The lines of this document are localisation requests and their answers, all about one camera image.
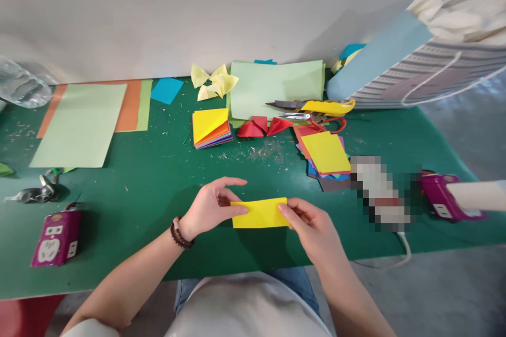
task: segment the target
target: plastic bottle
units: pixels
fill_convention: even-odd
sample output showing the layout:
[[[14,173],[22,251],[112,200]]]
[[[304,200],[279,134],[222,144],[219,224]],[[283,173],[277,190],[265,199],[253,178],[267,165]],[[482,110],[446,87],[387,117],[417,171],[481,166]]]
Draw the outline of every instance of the plastic bottle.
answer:
[[[50,87],[10,59],[0,56],[0,97],[25,108],[45,105]]]

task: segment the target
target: white cloth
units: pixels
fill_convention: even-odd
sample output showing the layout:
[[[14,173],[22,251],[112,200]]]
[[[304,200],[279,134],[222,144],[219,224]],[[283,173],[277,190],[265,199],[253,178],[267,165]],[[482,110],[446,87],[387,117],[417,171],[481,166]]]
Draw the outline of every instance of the white cloth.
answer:
[[[64,337],[116,337],[97,320],[86,320]],[[330,336],[318,315],[290,288],[261,272],[203,279],[191,293],[166,337]]]
[[[506,42],[506,0],[414,0],[407,10],[441,39],[498,46]]]

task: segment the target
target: white shirt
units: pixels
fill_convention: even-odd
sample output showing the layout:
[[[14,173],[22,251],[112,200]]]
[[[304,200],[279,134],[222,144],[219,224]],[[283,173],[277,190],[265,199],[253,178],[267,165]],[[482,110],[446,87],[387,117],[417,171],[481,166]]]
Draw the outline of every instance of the white shirt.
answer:
[[[204,278],[166,337],[331,336],[313,309],[279,280],[262,272]],[[119,337],[99,321],[83,321],[64,337]]]

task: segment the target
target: hand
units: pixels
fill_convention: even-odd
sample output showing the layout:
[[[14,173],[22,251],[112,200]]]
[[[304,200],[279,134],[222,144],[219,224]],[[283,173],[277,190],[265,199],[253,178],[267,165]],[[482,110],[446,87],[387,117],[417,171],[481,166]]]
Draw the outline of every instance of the hand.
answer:
[[[287,204],[280,204],[279,211],[291,224],[289,228],[299,235],[300,243],[316,268],[339,261],[343,256],[346,259],[327,212],[297,197],[288,199]]]
[[[246,207],[230,205],[241,201],[226,186],[246,185],[244,179],[222,177],[202,187],[193,200],[190,209],[179,221],[179,230],[185,240],[191,241],[197,235],[210,231],[222,221],[248,213]]]

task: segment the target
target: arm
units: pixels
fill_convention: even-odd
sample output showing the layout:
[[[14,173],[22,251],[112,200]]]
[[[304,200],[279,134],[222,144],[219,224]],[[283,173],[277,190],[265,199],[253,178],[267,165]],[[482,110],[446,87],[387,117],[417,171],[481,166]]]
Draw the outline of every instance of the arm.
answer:
[[[297,198],[288,199],[288,206],[280,204],[279,210],[318,271],[337,335],[395,336],[355,275],[327,212]]]
[[[242,206],[230,206],[230,201],[240,199],[226,188],[246,183],[243,179],[223,177],[202,187],[179,221],[184,239],[191,241],[224,220],[248,213]],[[97,319],[117,330],[128,326],[182,252],[170,230],[163,232],[105,277],[70,319],[62,335],[87,319]]]

